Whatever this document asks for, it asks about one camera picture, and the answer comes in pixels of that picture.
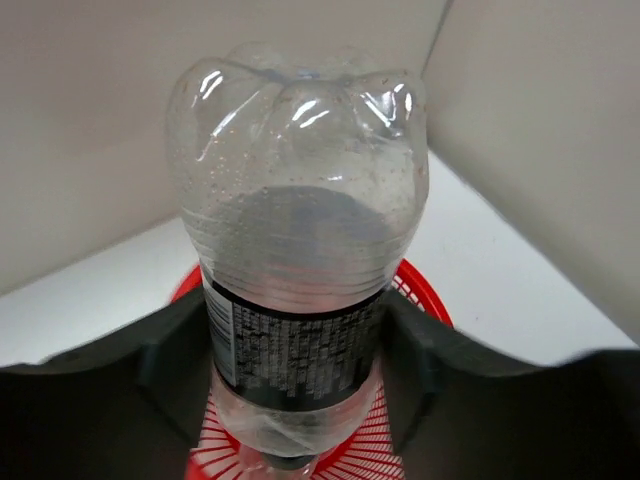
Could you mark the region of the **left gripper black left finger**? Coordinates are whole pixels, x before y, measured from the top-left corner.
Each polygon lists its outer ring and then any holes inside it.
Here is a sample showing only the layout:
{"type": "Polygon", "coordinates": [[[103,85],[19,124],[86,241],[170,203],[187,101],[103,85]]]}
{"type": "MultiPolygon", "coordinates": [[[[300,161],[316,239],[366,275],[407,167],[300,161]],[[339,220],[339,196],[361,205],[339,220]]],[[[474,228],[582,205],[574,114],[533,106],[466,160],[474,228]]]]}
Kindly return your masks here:
{"type": "Polygon", "coordinates": [[[42,364],[2,368],[2,478],[184,478],[210,368],[200,288],[42,364]]]}

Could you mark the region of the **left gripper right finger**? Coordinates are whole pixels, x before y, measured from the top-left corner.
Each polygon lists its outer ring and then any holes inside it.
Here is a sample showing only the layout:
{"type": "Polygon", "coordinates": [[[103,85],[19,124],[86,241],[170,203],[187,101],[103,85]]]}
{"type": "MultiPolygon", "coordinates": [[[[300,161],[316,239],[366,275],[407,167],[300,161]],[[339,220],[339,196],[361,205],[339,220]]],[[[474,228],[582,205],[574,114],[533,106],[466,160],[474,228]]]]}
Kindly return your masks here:
{"type": "Polygon", "coordinates": [[[381,371],[392,448],[409,479],[635,479],[639,354],[556,366],[500,353],[383,299],[381,371]]]}

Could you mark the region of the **small bottle black label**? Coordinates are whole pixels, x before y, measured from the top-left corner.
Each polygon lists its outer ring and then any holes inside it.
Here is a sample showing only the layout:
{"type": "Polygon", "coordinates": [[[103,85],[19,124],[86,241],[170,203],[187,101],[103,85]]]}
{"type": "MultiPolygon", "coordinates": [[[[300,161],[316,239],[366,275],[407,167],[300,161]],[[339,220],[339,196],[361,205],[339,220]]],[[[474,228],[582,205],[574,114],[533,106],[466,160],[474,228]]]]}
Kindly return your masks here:
{"type": "Polygon", "coordinates": [[[219,418],[298,473],[375,398],[383,303],[429,193],[424,85],[357,51],[307,67],[245,44],[180,76],[165,130],[219,418]]]}

